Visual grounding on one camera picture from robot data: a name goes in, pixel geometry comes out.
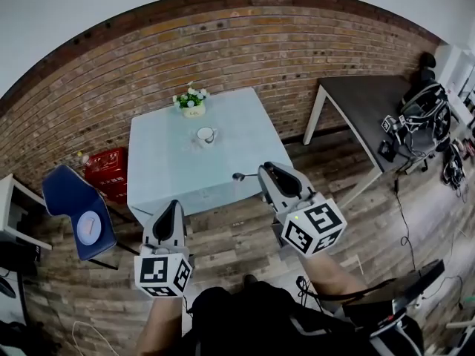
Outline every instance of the small flowers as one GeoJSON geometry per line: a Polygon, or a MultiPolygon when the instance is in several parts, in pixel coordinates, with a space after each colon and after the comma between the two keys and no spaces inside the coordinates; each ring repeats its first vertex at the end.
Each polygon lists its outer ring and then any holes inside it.
{"type": "Polygon", "coordinates": [[[206,91],[205,88],[202,88],[201,90],[195,90],[192,87],[193,82],[189,82],[187,85],[188,90],[186,93],[179,96],[173,95],[171,98],[173,100],[174,106],[178,109],[192,108],[202,105],[203,100],[209,96],[209,92],[206,91]]]}

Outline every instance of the robotic arm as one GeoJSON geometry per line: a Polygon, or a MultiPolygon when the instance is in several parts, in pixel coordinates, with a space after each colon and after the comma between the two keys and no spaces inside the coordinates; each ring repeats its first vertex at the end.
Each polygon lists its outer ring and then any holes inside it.
{"type": "MultiPolygon", "coordinates": [[[[347,226],[333,200],[315,192],[308,178],[276,162],[259,166],[258,181],[274,208],[279,235],[310,257],[336,243],[347,226]]],[[[185,246],[183,208],[177,200],[161,207],[145,224],[135,284],[150,297],[181,297],[192,267],[185,246]]]]}
{"type": "Polygon", "coordinates": [[[183,296],[191,276],[184,219],[181,204],[172,200],[145,224],[134,269],[135,285],[149,297],[183,296]]]}
{"type": "Polygon", "coordinates": [[[334,245],[347,226],[332,199],[316,192],[300,171],[276,162],[259,166],[258,179],[274,208],[277,233],[305,257],[334,245]]]}

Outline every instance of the human arm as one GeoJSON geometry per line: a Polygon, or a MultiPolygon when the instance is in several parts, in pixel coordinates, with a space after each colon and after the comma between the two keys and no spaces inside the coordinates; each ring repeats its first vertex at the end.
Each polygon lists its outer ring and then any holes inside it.
{"type": "Polygon", "coordinates": [[[342,295],[367,288],[324,251],[309,258],[301,257],[301,263],[317,293],[342,295]]]}
{"type": "Polygon", "coordinates": [[[137,341],[137,356],[158,356],[181,338],[182,298],[157,298],[137,341]]]}

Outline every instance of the person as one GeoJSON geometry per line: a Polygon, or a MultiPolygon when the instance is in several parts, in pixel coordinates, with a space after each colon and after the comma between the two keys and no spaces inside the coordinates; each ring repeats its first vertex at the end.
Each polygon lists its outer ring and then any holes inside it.
{"type": "MultiPolygon", "coordinates": [[[[301,262],[318,294],[367,288],[325,252],[301,262]]],[[[404,327],[412,333],[409,341],[402,341],[397,331],[386,331],[379,335],[381,341],[371,343],[352,323],[305,308],[288,291],[250,276],[236,294],[218,287],[203,291],[190,312],[192,329],[182,337],[182,298],[156,299],[137,341],[137,355],[423,354],[422,333],[408,317],[404,327]]]]}

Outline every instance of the electrical wire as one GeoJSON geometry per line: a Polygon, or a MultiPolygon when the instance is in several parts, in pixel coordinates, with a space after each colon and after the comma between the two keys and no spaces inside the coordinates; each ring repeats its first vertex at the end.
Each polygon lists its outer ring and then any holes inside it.
{"type": "Polygon", "coordinates": [[[414,257],[414,248],[413,248],[412,242],[409,240],[409,225],[407,224],[406,218],[404,216],[404,212],[402,210],[402,204],[401,204],[401,200],[399,199],[399,193],[397,191],[394,191],[394,194],[396,195],[396,199],[398,200],[399,210],[401,212],[402,220],[404,220],[404,224],[406,225],[406,236],[401,237],[400,243],[402,246],[406,246],[407,244],[409,244],[410,257],[413,262],[413,270],[416,270],[416,259],[414,257]]]}
{"type": "Polygon", "coordinates": [[[435,290],[435,292],[431,295],[429,295],[429,297],[422,297],[423,300],[428,300],[430,298],[432,298],[434,295],[436,295],[440,289],[442,288],[442,286],[444,285],[444,282],[446,280],[454,280],[455,278],[458,278],[459,281],[460,281],[460,293],[459,293],[459,299],[457,300],[457,304],[461,304],[460,301],[462,300],[462,288],[463,288],[463,279],[459,276],[459,275],[456,275],[456,276],[451,276],[451,277],[445,277],[442,282],[440,283],[440,286],[437,290],[435,290]]]}
{"type": "Polygon", "coordinates": [[[425,152],[418,151],[417,149],[413,148],[413,134],[411,132],[409,132],[409,138],[410,138],[410,144],[404,141],[404,143],[406,144],[406,148],[409,150],[409,152],[417,158],[425,158],[427,156],[425,152]]]}
{"type": "Polygon", "coordinates": [[[183,306],[185,307],[185,313],[190,316],[191,319],[193,319],[193,314],[191,313],[190,310],[188,310],[188,301],[186,300],[186,297],[183,295],[183,306]]]}
{"type": "Polygon", "coordinates": [[[388,283],[391,283],[394,280],[396,280],[396,278],[390,278],[389,280],[385,280],[385,281],[379,283],[378,285],[373,286],[373,287],[368,288],[368,289],[365,289],[365,290],[355,291],[354,293],[340,294],[340,295],[316,294],[316,293],[313,293],[310,290],[305,290],[304,284],[302,282],[303,280],[305,280],[303,276],[298,276],[295,283],[297,284],[297,287],[301,291],[303,290],[305,292],[305,294],[308,294],[310,297],[312,297],[316,300],[324,300],[324,301],[329,301],[329,302],[332,302],[332,301],[333,302],[338,302],[338,301],[342,301],[342,300],[351,300],[351,299],[354,299],[354,298],[361,298],[367,293],[370,293],[372,291],[375,291],[375,290],[378,290],[378,289],[382,288],[383,286],[386,286],[388,283]]]}
{"type": "MultiPolygon", "coordinates": [[[[300,297],[301,299],[301,305],[303,307],[306,307],[307,297],[310,295],[317,303],[320,312],[322,314],[325,314],[323,308],[321,307],[320,300],[318,299],[318,294],[313,294],[311,291],[309,291],[311,283],[310,280],[305,280],[304,276],[298,276],[295,282],[297,283],[297,287],[300,289],[300,291],[298,292],[298,297],[300,297]]],[[[331,333],[331,330],[327,326],[325,326],[324,331],[327,334],[331,333]]]]}
{"type": "Polygon", "coordinates": [[[77,350],[78,350],[78,352],[79,352],[79,354],[80,354],[81,356],[84,356],[84,355],[83,355],[83,353],[81,352],[81,349],[79,348],[79,346],[77,345],[76,338],[74,337],[74,329],[76,328],[76,324],[83,324],[83,325],[85,325],[85,326],[91,327],[91,328],[92,328],[95,332],[97,332],[97,334],[107,343],[107,345],[109,346],[109,348],[111,349],[111,351],[114,353],[114,355],[119,356],[119,354],[118,354],[117,352],[115,352],[114,348],[112,348],[111,344],[107,341],[107,339],[106,339],[105,337],[103,337],[102,334],[101,334],[99,331],[97,331],[97,329],[96,329],[94,326],[92,326],[92,325],[89,324],[89,323],[80,322],[80,321],[76,320],[76,321],[73,323],[73,329],[72,329],[72,331],[71,331],[71,335],[73,335],[74,344],[76,344],[76,348],[77,348],[77,350]]]}

